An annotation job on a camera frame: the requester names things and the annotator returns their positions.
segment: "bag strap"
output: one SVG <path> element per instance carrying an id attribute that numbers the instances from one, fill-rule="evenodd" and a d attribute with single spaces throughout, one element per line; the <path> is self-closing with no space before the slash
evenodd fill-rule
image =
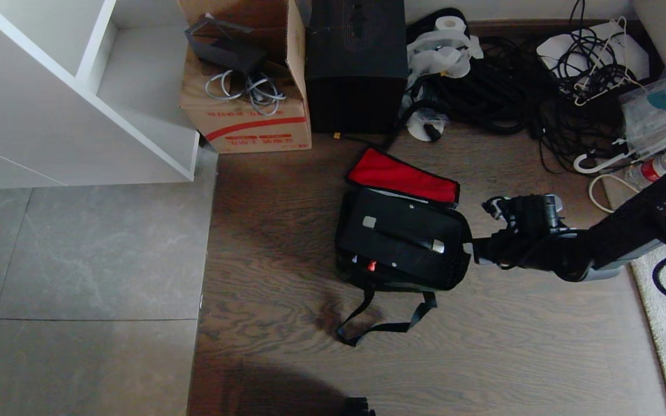
<path id="1" fill-rule="evenodd" d="M 356 347 L 356 345 L 361 342 L 361 338 L 364 337 L 364 335 L 369 334 L 370 332 L 402 332 L 405 333 L 409 331 L 410 328 L 415 326 L 418 322 L 420 322 L 421 319 L 423 319 L 424 316 L 428 313 L 429 310 L 432 310 L 433 308 L 436 308 L 438 305 L 436 304 L 436 294 L 433 292 L 423 292 L 423 303 L 418 305 L 418 308 L 415 309 L 415 312 L 413 313 L 413 317 L 410 318 L 410 322 L 399 322 L 399 323 L 393 323 L 393 324 L 379 324 L 375 325 L 372 328 L 369 328 L 363 332 L 361 335 L 357 335 L 356 337 L 351 337 L 347 338 L 345 335 L 345 331 L 343 330 L 343 327 L 346 326 L 346 324 L 351 321 L 351 319 L 356 318 L 356 316 L 359 316 L 363 311 L 367 310 L 369 305 L 372 303 L 372 300 L 375 298 L 375 288 L 374 287 L 366 287 L 364 289 L 364 301 L 362 302 L 361 305 L 359 305 L 359 308 L 356 308 L 353 313 L 338 327 L 338 330 L 336 330 L 336 333 L 338 334 L 338 340 L 340 342 L 350 345 L 351 347 Z"/>

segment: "gray tile floor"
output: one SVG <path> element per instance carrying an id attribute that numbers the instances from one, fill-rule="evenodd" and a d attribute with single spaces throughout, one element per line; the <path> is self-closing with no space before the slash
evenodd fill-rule
<path id="1" fill-rule="evenodd" d="M 216 163 L 0 190 L 0 416 L 185 413 Z"/>

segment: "plastic bottle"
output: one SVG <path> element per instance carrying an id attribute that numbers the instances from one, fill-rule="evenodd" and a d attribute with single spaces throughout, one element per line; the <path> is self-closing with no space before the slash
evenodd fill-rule
<path id="1" fill-rule="evenodd" d="M 666 153 L 642 164 L 629 166 L 624 179 L 631 186 L 642 190 L 663 177 L 664 174 L 666 174 Z"/>

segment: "baseboard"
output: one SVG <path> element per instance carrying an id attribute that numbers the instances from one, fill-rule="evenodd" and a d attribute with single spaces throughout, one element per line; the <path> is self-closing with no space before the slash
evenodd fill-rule
<path id="1" fill-rule="evenodd" d="M 584 26 L 595 26 L 607 23 L 608 20 L 585 19 Z M 562 32 L 576 31 L 577 21 L 569 24 L 566 18 L 532 18 L 520 20 L 479 20 L 469 22 L 469 31 L 476 36 L 501 36 L 510 39 L 525 39 L 532 36 L 561 34 Z M 635 36 L 644 31 L 642 22 L 628 21 L 628 32 Z"/>

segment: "toilet paper roll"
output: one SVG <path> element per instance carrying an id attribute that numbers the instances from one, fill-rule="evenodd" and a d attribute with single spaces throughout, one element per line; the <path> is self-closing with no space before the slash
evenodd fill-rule
<path id="1" fill-rule="evenodd" d="M 464 21 L 457 16 L 442 16 L 436 19 L 436 31 L 460 31 L 466 29 Z"/>

